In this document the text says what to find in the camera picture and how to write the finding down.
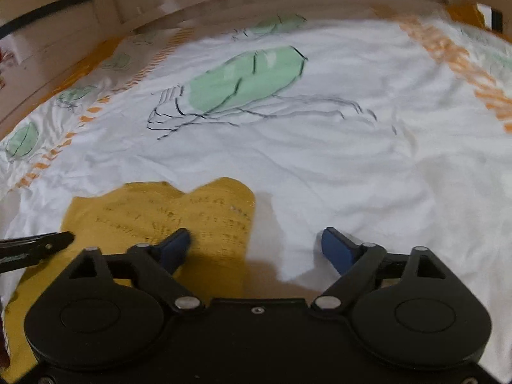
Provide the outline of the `white leaf-print bed sheet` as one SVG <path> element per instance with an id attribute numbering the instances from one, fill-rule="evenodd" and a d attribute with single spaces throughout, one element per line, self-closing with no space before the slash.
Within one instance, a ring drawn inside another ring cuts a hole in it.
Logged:
<path id="1" fill-rule="evenodd" d="M 511 379 L 511 45 L 414 15 L 278 15 L 95 52 L 1 141 L 1 235 L 63 231 L 75 197 L 135 182 L 247 186 L 243 296 L 313 298 L 334 226 L 429 247 L 490 311 Z"/>

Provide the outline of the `orange mattress cover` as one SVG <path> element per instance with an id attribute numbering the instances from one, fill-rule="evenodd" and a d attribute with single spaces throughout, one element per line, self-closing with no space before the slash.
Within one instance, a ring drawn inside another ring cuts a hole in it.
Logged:
<path id="1" fill-rule="evenodd" d="M 476 4 L 448 4 L 444 6 L 444 10 L 454 22 L 464 23 L 478 29 L 487 29 L 484 15 L 478 10 Z"/>

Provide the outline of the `mustard yellow knit garment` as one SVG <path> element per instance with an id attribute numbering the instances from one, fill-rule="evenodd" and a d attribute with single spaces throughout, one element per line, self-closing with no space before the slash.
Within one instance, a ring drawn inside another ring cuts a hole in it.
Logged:
<path id="1" fill-rule="evenodd" d="M 27 269 L 7 306 L 4 325 L 11 364 L 1 376 L 14 382 L 34 367 L 23 319 L 38 296 L 88 246 L 118 254 L 134 244 L 158 244 L 186 228 L 191 249 L 176 279 L 203 302 L 214 297 L 241 298 L 254 211 L 252 191 L 230 178 L 188 193 L 167 182 L 135 182 L 102 196 L 73 198 L 61 228 L 74 234 L 74 242 L 47 263 Z"/>

